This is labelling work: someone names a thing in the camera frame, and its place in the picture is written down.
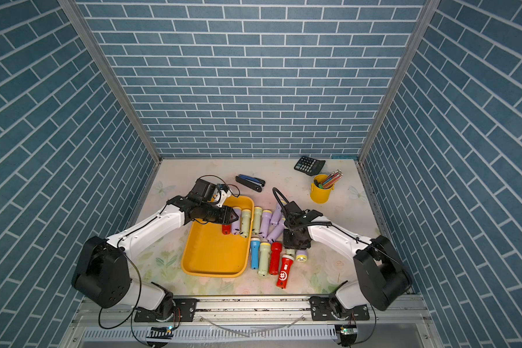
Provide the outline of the coloured pens bundle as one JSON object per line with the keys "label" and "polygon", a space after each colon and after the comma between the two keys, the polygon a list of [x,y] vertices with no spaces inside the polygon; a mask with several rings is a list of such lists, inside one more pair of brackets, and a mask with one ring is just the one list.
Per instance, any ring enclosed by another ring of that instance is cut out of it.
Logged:
{"label": "coloured pens bundle", "polygon": [[330,189],[341,177],[343,176],[342,171],[336,170],[326,176],[324,180],[318,183],[320,189]]}

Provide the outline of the blue flashlight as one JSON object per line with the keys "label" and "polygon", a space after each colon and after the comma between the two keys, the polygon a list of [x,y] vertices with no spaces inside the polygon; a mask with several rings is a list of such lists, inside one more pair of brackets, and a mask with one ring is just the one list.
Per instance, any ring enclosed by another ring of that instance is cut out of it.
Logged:
{"label": "blue flashlight", "polygon": [[259,268],[259,252],[260,252],[260,239],[252,237],[250,241],[250,255],[251,255],[251,268],[257,270]]}

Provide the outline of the dark red flashlight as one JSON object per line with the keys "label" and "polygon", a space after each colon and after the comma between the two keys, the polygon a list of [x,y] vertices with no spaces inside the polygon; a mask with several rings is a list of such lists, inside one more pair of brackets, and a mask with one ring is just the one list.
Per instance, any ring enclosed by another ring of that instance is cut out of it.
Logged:
{"label": "dark red flashlight", "polygon": [[231,225],[222,225],[223,235],[230,235],[232,232]]}

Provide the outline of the green flashlight beside tray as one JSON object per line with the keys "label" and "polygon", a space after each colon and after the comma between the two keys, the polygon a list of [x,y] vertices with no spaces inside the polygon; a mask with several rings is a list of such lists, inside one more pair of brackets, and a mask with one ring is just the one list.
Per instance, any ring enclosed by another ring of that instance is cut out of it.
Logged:
{"label": "green flashlight beside tray", "polygon": [[262,207],[255,207],[253,211],[252,233],[258,235],[262,221]]}

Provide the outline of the red flashlight lower plain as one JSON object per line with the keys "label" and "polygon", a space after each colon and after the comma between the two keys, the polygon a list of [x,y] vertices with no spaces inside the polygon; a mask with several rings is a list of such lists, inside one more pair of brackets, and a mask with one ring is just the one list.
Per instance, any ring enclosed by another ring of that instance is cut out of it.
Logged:
{"label": "red flashlight lower plain", "polygon": [[269,274],[278,275],[281,262],[281,252],[283,246],[281,242],[273,242],[271,245],[271,259],[269,265]]}

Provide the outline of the purple flashlight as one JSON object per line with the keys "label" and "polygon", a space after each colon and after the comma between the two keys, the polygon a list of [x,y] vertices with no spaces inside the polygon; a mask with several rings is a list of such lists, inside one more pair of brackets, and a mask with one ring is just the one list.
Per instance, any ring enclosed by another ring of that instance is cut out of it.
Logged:
{"label": "purple flashlight", "polygon": [[278,225],[272,230],[272,232],[269,233],[267,237],[267,241],[269,243],[274,243],[277,241],[277,239],[283,234],[285,229],[285,219],[281,219]]}
{"label": "purple flashlight", "polygon": [[232,229],[232,234],[233,235],[238,235],[240,234],[241,232],[241,216],[239,216],[239,220],[237,220],[236,222],[232,223],[231,225],[231,229]]}
{"label": "purple flashlight", "polygon": [[306,262],[308,259],[307,250],[306,249],[297,250],[295,258],[296,258],[297,262]]}
{"label": "purple flashlight", "polygon": [[275,210],[272,214],[272,217],[271,217],[271,225],[272,226],[277,226],[279,223],[280,223],[280,220],[282,218],[282,211],[281,211],[281,206],[280,204],[276,204],[275,206]]}
{"label": "purple flashlight", "polygon": [[271,210],[263,210],[262,212],[262,220],[259,231],[259,235],[262,239],[266,239],[268,236],[268,229],[271,225],[272,214],[273,213]]}

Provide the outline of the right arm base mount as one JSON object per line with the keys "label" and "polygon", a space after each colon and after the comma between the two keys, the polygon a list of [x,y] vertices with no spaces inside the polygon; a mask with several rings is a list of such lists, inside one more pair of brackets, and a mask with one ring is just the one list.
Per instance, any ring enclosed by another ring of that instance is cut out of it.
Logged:
{"label": "right arm base mount", "polygon": [[367,305],[358,305],[351,309],[346,309],[346,307],[340,304],[336,293],[347,283],[348,281],[344,281],[330,294],[309,298],[312,321],[370,319]]}

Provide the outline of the red flashlight white logo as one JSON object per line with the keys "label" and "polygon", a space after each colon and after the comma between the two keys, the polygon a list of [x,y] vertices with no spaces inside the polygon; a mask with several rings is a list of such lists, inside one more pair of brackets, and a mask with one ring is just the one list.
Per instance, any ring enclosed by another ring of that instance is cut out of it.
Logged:
{"label": "red flashlight white logo", "polygon": [[285,289],[287,287],[287,282],[289,279],[289,274],[291,267],[294,263],[294,257],[291,255],[283,255],[281,258],[281,269],[278,274],[278,280],[276,282],[276,286]]}

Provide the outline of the yellow plastic storage tray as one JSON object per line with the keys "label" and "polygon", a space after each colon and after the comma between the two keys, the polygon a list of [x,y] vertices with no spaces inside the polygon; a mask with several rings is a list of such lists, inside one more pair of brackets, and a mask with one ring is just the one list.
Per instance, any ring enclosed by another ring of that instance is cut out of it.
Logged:
{"label": "yellow plastic storage tray", "polygon": [[181,269],[192,276],[235,278],[245,271],[252,232],[244,238],[222,233],[219,224],[193,223],[181,261]]}

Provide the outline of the black desk calculator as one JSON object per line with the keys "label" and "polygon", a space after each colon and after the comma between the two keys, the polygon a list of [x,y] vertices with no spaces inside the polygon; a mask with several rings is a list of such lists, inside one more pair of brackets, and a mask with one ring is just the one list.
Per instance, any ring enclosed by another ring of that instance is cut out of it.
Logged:
{"label": "black desk calculator", "polygon": [[302,156],[294,165],[294,169],[308,176],[316,176],[323,170],[325,164],[325,160]]}

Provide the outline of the black and blue stapler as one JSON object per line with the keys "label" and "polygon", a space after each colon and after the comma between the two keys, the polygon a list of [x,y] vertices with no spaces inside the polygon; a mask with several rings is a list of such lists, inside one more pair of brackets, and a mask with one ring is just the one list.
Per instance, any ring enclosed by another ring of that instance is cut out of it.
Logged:
{"label": "black and blue stapler", "polygon": [[250,188],[256,192],[262,192],[263,187],[265,186],[265,181],[260,178],[255,178],[248,175],[239,174],[235,177],[237,183]]}

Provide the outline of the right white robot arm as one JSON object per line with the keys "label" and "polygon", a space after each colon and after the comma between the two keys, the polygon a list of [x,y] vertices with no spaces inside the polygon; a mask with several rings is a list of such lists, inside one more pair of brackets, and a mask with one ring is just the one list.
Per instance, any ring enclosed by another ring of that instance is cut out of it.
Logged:
{"label": "right white robot arm", "polygon": [[331,293],[329,305],[338,318],[355,307],[371,305],[384,311],[412,287],[413,280],[397,250],[385,236],[370,238],[346,231],[317,210],[301,210],[295,202],[279,201],[285,218],[284,247],[297,254],[322,243],[355,267],[357,281],[345,282]]}

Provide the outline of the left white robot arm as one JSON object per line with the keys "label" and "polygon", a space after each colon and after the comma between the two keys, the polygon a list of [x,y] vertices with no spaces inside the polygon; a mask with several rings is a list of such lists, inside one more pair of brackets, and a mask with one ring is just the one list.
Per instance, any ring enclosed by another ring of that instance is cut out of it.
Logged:
{"label": "left white robot arm", "polygon": [[91,237],[81,250],[72,286],[102,309],[131,305],[148,310],[157,320],[168,320],[174,312],[173,293],[158,284],[147,284],[130,270],[136,258],[162,237],[186,224],[230,225],[238,215],[224,202],[233,196],[226,182],[212,184],[198,178],[185,196],[169,199],[156,213],[126,230],[106,238]]}

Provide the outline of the yellow pen cup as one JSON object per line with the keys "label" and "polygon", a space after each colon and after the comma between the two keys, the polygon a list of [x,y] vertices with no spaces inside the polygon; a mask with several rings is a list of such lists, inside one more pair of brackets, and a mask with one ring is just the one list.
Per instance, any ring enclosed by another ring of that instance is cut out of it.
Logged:
{"label": "yellow pen cup", "polygon": [[328,188],[323,186],[326,177],[326,174],[317,175],[311,183],[310,198],[316,204],[324,204],[329,201],[329,197],[334,190],[334,186],[329,186]]}

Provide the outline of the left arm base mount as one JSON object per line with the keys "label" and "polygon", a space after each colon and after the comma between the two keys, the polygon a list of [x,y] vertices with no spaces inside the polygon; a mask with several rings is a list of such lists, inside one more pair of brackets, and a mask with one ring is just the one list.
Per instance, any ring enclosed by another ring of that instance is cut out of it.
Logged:
{"label": "left arm base mount", "polygon": [[159,284],[144,286],[134,320],[138,323],[192,322],[197,304],[196,298],[175,298],[173,293]]}

